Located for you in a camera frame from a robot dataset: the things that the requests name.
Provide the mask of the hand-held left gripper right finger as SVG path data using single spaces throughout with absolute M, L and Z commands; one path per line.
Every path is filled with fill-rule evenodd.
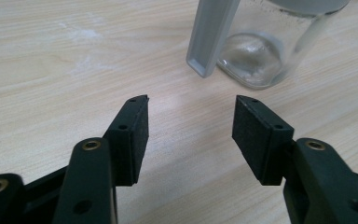
M 237 95 L 232 138 L 263 186 L 279 186 L 283 151 L 292 145 L 294 128 L 261 101 Z

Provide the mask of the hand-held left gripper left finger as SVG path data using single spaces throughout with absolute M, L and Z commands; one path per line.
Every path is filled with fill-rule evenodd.
M 132 186 L 138 182 L 149 137 L 148 101 L 147 95 L 127 100 L 103 135 L 111 147 L 117 186 Z

